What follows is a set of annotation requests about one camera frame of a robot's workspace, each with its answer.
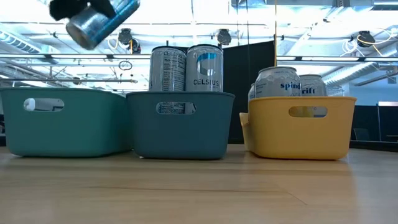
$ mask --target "black panel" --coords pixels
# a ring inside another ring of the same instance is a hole
[[[229,143],[243,143],[239,113],[248,111],[248,93],[259,70],[274,66],[274,42],[224,49],[224,92],[235,95]]]
[[[352,129],[355,128],[367,129],[369,141],[380,141],[377,106],[355,106]],[[354,132],[351,132],[351,139],[356,140]]]
[[[398,136],[398,107],[380,106],[380,130],[381,140],[397,142],[397,138],[387,137],[388,135]]]
[[[397,142],[350,141],[349,147],[352,149],[370,149],[375,151],[398,152]]]

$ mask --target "plastic storage bin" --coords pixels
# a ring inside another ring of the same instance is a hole
[[[324,159],[345,157],[349,149],[356,98],[268,97],[250,101],[240,114],[246,148],[261,157]],[[324,106],[323,118],[298,118],[295,106]]]
[[[98,157],[128,151],[125,97],[99,90],[4,88],[9,150],[18,156]],[[27,111],[28,98],[61,99],[61,111]]]
[[[215,92],[138,92],[126,96],[136,154],[156,159],[221,159],[234,95]],[[193,114],[159,114],[160,102],[193,103]]]

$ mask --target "ceiling light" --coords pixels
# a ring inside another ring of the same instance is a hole
[[[379,101],[379,106],[398,106],[398,102]]]
[[[398,2],[375,2],[375,6],[398,6]]]
[[[285,56],[279,56],[276,58],[277,60],[295,60],[296,57],[285,57]]]
[[[51,57],[53,58],[90,58],[90,59],[94,59],[94,58],[107,58],[106,55],[96,55],[96,54],[53,54],[51,55]]]
[[[45,58],[41,54],[0,54],[0,58]]]
[[[113,55],[113,58],[118,59],[150,59],[150,54],[133,54],[133,55]]]
[[[220,29],[216,36],[218,43],[222,45],[229,45],[231,43],[232,38],[228,29]]]
[[[303,57],[306,61],[326,61],[326,62],[355,62],[359,60],[358,57]]]
[[[383,58],[383,57],[378,57],[378,58],[366,58],[366,62],[398,62],[398,58]]]

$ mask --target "teal plastic bin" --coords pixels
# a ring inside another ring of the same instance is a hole
[[[123,96],[77,88],[3,88],[0,93],[6,143],[15,155],[99,157],[131,149]],[[28,111],[28,98],[61,99],[64,107]]]
[[[215,92],[136,92],[126,96],[131,140],[139,156],[221,159],[228,144],[235,96]],[[193,114],[160,114],[160,102],[193,103]]]

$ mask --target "yellow plastic bin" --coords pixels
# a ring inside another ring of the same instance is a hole
[[[249,114],[240,114],[246,149],[275,159],[341,159],[349,149],[355,101],[331,96],[253,99]],[[326,107],[326,116],[289,113],[297,112],[295,107],[313,106]]]

